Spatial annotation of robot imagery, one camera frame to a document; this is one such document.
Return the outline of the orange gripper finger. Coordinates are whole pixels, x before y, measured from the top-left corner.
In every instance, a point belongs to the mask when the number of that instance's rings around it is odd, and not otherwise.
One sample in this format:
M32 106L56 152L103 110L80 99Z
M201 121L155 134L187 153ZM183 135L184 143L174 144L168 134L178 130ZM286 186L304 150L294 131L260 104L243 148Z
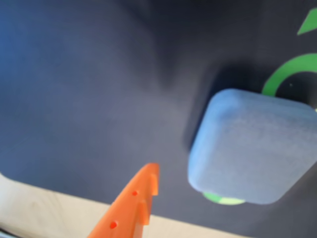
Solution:
M144 165L125 186L88 235L90 238L141 238L149 224L153 196L159 193L159 164Z

